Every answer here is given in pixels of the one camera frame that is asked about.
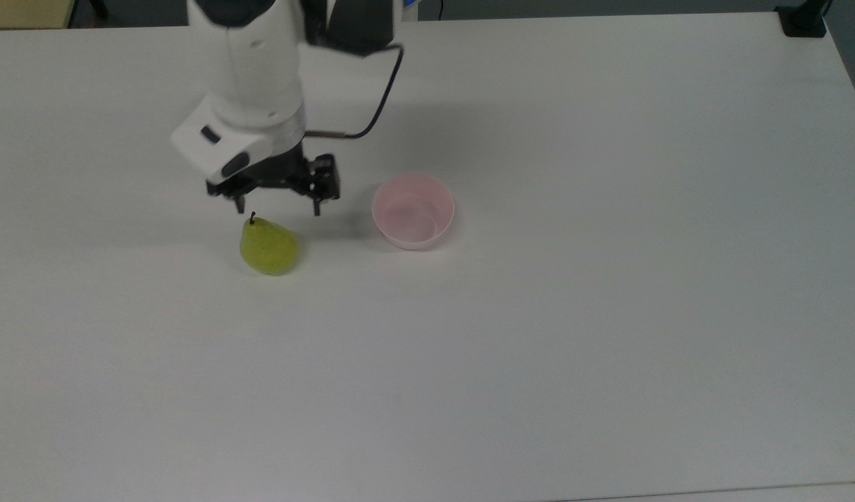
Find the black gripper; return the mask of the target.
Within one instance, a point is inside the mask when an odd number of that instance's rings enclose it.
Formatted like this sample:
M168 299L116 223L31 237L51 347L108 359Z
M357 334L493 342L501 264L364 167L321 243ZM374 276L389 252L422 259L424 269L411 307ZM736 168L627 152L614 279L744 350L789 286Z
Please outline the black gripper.
M303 143L281 155L268 157L254 165L254 176L239 174L221 183L206 181L208 196L223 197L235 204L237 213L246 214L245 197L256 188L293 190L312 202L314 216L321 215L322 205L341 198L341 179L333 155L319 155L309 160Z

